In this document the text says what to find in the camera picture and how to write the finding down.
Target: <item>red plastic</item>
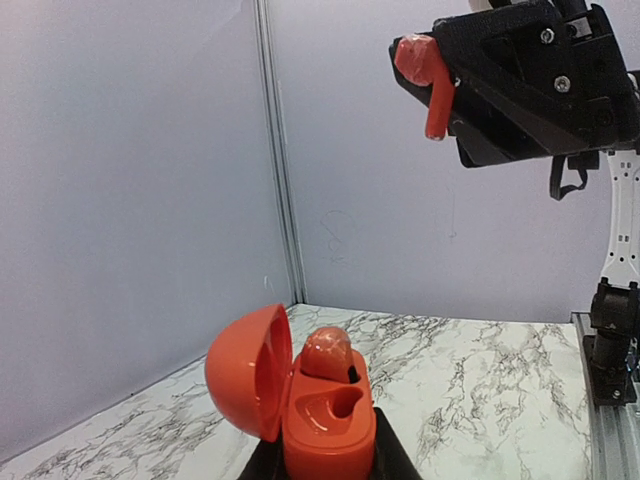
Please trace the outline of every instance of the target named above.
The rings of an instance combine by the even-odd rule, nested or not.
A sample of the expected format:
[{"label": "red plastic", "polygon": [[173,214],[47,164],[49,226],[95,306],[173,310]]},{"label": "red plastic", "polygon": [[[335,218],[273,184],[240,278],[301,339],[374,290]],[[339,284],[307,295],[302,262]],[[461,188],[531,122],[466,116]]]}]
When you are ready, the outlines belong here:
[{"label": "red plastic", "polygon": [[426,135],[431,140],[442,140],[447,134],[456,89],[436,39],[427,35],[404,37],[394,61],[400,73],[414,85],[433,84]]},{"label": "red plastic", "polygon": [[300,370],[311,377],[349,383],[353,366],[351,340],[341,328],[319,328],[309,335],[300,354]]},{"label": "red plastic", "polygon": [[[315,353],[307,358],[311,375],[301,371],[302,355],[291,364],[291,332],[281,305],[234,322],[207,355],[205,376],[213,401],[227,420],[263,440],[274,442],[282,424],[292,480],[366,480],[376,417],[364,358],[340,329],[321,329],[307,344],[331,347],[318,350],[328,354],[325,361]],[[355,367],[356,383],[342,381],[347,365]],[[340,372],[338,381],[332,372]]]}]

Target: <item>black holder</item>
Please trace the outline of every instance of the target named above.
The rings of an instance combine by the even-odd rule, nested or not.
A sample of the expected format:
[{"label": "black holder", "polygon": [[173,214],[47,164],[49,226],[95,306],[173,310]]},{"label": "black holder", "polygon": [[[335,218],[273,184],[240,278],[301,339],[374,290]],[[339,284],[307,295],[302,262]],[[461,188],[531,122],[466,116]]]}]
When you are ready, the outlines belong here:
[{"label": "black holder", "polygon": [[624,406],[637,400],[627,364],[629,346],[640,330],[640,291],[613,287],[607,278],[598,285],[591,304],[595,335],[582,339],[593,401],[596,405]]},{"label": "black holder", "polygon": [[[391,424],[379,408],[376,413],[376,450],[370,480],[422,480],[402,448]],[[275,443],[260,441],[238,480],[290,480],[284,467],[282,435]]]},{"label": "black holder", "polygon": [[[456,84],[449,135],[462,164],[568,158],[582,185],[561,190],[560,168],[554,198],[584,189],[599,151],[631,150],[640,136],[635,87],[605,11],[585,0],[490,3],[503,8],[437,20],[423,32]],[[400,40],[389,48],[396,81],[429,107],[432,86],[409,82],[395,66]]]}]

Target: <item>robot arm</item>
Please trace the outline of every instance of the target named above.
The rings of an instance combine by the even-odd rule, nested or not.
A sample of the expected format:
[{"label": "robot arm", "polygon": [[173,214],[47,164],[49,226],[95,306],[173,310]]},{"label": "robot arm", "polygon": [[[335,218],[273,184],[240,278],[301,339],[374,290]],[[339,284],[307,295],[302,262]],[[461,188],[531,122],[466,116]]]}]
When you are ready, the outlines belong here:
[{"label": "robot arm", "polygon": [[[640,75],[627,72],[597,5],[470,3],[493,9],[438,20],[429,32],[393,42],[396,80],[430,108],[430,125],[447,125],[465,167],[553,157],[550,193],[557,200],[584,189],[587,171],[608,155],[612,230],[591,307],[596,335],[583,345],[595,403],[635,402],[637,364],[627,357],[640,336]],[[442,98],[446,83],[455,85],[452,102]],[[561,185],[567,161],[582,185]]]}]

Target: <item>screw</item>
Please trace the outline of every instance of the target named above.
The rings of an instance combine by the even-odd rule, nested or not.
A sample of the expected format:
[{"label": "screw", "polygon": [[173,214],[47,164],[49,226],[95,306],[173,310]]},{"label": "screw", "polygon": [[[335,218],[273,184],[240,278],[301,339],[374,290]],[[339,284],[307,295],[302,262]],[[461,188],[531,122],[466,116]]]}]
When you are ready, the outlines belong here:
[{"label": "screw", "polygon": [[560,93],[569,93],[569,90],[571,90],[571,80],[565,75],[560,75],[553,82],[553,86],[556,87],[556,90]]},{"label": "screw", "polygon": [[571,38],[575,38],[576,35],[578,35],[578,29],[576,28],[575,25],[567,25],[567,34]]},{"label": "screw", "polygon": [[556,39],[556,32],[554,32],[550,28],[545,28],[542,32],[540,32],[540,41],[545,45],[549,45],[553,43],[555,39]]}]

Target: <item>earbud case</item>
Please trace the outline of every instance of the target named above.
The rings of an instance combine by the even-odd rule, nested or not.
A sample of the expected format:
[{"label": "earbud case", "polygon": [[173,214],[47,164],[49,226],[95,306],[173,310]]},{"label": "earbud case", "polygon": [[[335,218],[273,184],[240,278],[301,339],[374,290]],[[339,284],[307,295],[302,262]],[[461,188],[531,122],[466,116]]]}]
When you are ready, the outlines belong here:
[{"label": "earbud case", "polygon": [[266,442],[276,442],[281,433],[292,480],[369,478],[376,414],[364,358],[353,351],[358,379],[345,384],[305,375],[292,351],[282,305],[229,325],[205,364],[216,407],[233,425]]}]

